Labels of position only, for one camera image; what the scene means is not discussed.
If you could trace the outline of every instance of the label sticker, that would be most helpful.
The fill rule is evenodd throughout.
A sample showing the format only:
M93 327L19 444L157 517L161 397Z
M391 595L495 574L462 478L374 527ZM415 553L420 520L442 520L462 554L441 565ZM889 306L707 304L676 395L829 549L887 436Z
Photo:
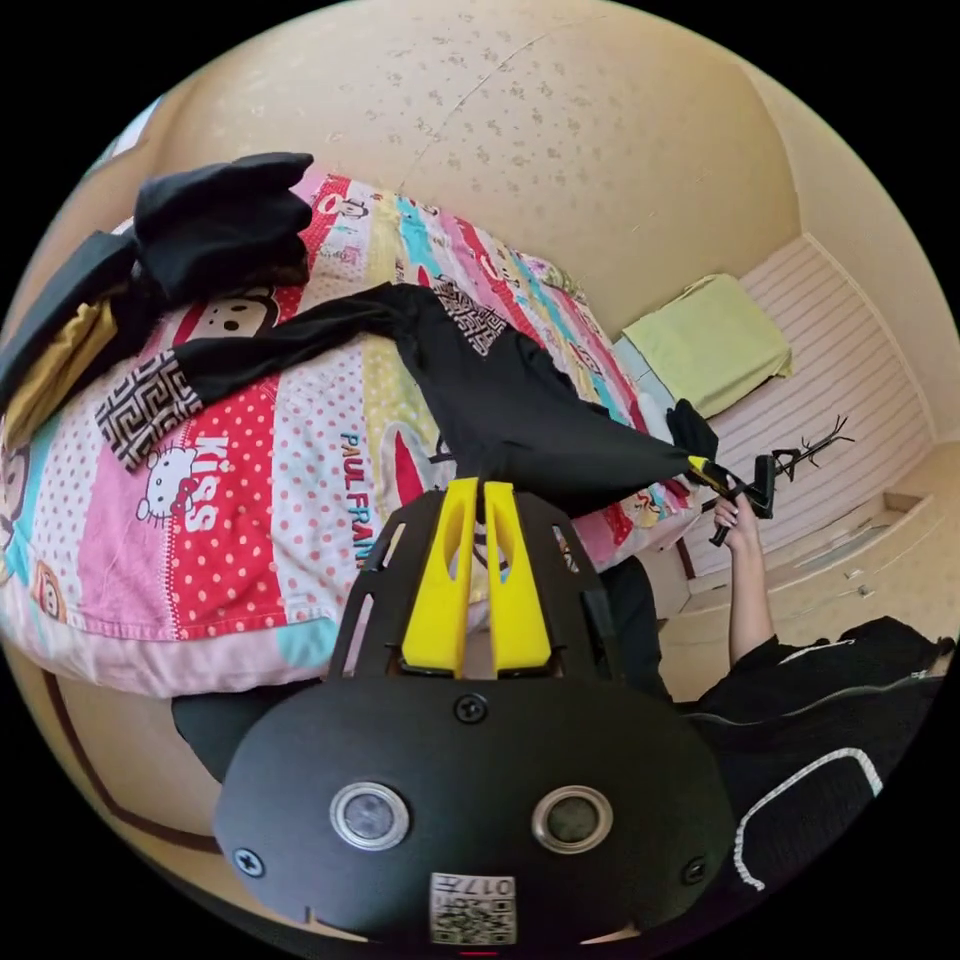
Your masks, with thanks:
M516 943L513 877L431 874L430 937L434 943L455 946Z

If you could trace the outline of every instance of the black clothing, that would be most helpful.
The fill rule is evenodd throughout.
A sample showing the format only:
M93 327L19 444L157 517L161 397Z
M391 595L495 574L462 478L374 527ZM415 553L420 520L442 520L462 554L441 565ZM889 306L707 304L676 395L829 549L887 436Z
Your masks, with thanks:
M77 247L47 281L0 351L0 411L7 409L24 374L80 304L93 305L107 291L124 285L136 259L136 240L129 234L115 236L98 231Z
M912 627L881 617L826 639L791 647L773 637L741 657L697 702L698 712L749 723L771 720L852 687L884 687L929 670L937 644Z
M290 192L313 163L308 153L262 154L147 181L133 232L140 263L171 305L256 285L270 268L300 268L304 284L310 205Z
M110 299L117 335L67 398L138 353L168 310L261 284L307 281L310 205L288 187L309 154L264 154L148 181L134 222L88 237L49 280L0 352L0 412L82 303Z
M649 580L635 560L601 578L623 662L634 665L628 683L652 692L660 649ZM772 637L700 700L678 704L717 758L738 835L700 900L644 931L637 955L660 956L717 930L836 842L903 758L940 689L923 673L952 647L890 617L834 644L793 647Z
M298 184L311 163L309 153L260 153L147 180L134 207L137 235L151 243L221 204L280 194Z
M941 683L907 677L885 690L850 692L749 726L692 718L720 764L737 839L700 900L679 919L645 933L638 955L660 956L712 933L826 852L886 784Z
M605 570L600 580L607 591L613 625L620 639L620 664L634 690L672 703L660 677L660 638L653 587L636 557Z
M698 457L715 460L720 447L720 438L713 428L693 408L689 400L680 400L674 409L667 411L667 427L673 442ZM693 472L686 474L688 480L702 485L703 481Z
M190 415L361 333L389 337L457 462L578 517L682 473L683 450L584 403L549 353L452 284L383 284L252 338L193 340L117 384L96 413L127 469Z

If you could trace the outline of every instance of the beige wall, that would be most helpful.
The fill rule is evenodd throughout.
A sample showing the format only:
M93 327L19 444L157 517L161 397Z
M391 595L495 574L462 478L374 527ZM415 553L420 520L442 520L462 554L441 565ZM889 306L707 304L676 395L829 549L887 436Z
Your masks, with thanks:
M736 63L602 0L310 14L203 72L159 168L281 149L554 259L608 331L800 232L783 145Z
M94 230L113 230L133 213L137 191L154 173L161 146L190 96L193 78L179 84L157 107L136 146L107 160L67 198L30 261L4 324L10 335L53 273Z
M938 437L960 439L960 338L909 224L820 117L766 74L745 72L783 137L804 231L876 305L923 389Z

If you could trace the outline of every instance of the green cloth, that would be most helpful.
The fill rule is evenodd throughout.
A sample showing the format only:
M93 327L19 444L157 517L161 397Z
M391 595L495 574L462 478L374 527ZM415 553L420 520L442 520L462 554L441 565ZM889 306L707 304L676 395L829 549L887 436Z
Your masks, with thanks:
M770 377L793 374L777 325L736 278L704 277L624 330L674 399L704 418L731 407Z

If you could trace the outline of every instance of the patterned fabric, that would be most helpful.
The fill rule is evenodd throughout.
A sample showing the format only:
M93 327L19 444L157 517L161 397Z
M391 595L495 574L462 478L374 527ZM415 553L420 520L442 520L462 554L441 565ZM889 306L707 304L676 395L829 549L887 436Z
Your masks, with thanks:
M493 342L507 329L507 321L493 310L481 307L446 277L433 285L433 292L473 349L485 357Z
M174 427L202 409L177 358L165 350L110 391L97 408L96 421L117 459L134 470Z
M386 519L456 474L384 337L356 337L202 409L170 363L187 341L257 338L315 304L419 283L445 298L481 354L510 324L583 399L645 429L609 341L584 304L538 279L542 261L347 177L308 171L296 190L314 211L301 234L305 286L169 314L138 357L4 461L0 622L47 669L155 697L322 676ZM675 541L698 516L655 484L574 526L606 569ZM478 526L471 628L487 618L486 563Z

